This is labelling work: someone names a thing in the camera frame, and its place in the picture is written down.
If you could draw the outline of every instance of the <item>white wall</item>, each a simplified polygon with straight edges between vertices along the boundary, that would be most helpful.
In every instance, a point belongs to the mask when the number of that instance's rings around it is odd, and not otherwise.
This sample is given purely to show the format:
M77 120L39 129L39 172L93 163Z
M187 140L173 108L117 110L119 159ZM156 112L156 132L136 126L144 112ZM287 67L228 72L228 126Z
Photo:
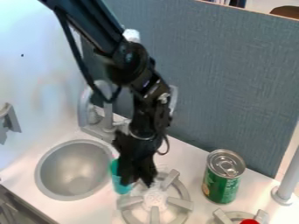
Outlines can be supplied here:
M299 0L247 0L246 9L270 13L272 9L285 5L299 6Z
M38 0L1 0L0 21L0 102L14 106L23 131L0 144L1 170L70 122L84 81L59 22Z

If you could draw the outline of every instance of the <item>green can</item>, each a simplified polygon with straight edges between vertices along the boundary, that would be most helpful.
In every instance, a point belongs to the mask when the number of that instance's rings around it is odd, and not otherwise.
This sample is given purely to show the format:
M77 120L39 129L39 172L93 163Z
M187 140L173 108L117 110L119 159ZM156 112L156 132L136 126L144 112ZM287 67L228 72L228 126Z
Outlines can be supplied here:
M240 176L246 169L244 160L230 150L215 150L207 158L202 184L204 195L212 202L228 204L235 200Z

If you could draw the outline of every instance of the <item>gray partition wall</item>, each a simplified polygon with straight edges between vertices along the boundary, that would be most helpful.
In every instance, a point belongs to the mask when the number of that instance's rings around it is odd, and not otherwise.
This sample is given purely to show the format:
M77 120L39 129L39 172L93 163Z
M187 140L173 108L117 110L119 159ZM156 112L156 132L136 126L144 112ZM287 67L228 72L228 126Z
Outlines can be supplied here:
M169 134L274 177L299 115L299 21L192 0L107 0L179 87ZM91 72L101 62L84 43ZM128 92L116 112L130 116Z

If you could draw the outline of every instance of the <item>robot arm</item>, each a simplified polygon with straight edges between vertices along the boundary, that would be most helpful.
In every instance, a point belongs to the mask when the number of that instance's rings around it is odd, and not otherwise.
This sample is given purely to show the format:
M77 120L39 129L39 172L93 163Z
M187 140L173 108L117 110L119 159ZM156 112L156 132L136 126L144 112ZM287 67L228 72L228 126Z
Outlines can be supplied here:
M142 179L150 186L156 176L153 155L164 139L168 144L165 129L171 120L170 87L155 70L155 61L142 45L122 36L124 30L101 0L39 1L58 17L87 84L103 101L113 102L121 87L132 92L134 114L129 134L116 131L113 141L120 152L117 172L123 185ZM96 53L108 59L108 78L118 86L111 99L106 99L94 85L68 25L87 39Z

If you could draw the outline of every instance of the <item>blue cup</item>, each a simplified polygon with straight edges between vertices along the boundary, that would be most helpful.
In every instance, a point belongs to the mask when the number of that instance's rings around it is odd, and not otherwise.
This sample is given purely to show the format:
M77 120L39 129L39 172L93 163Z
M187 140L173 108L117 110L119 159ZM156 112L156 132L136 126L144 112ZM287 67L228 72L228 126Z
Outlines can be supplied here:
M115 159L110 165L110 171L112 176L112 182L115 187L115 191L119 194L126 194L132 190L132 185L121 185L121 177L117 176L118 160Z

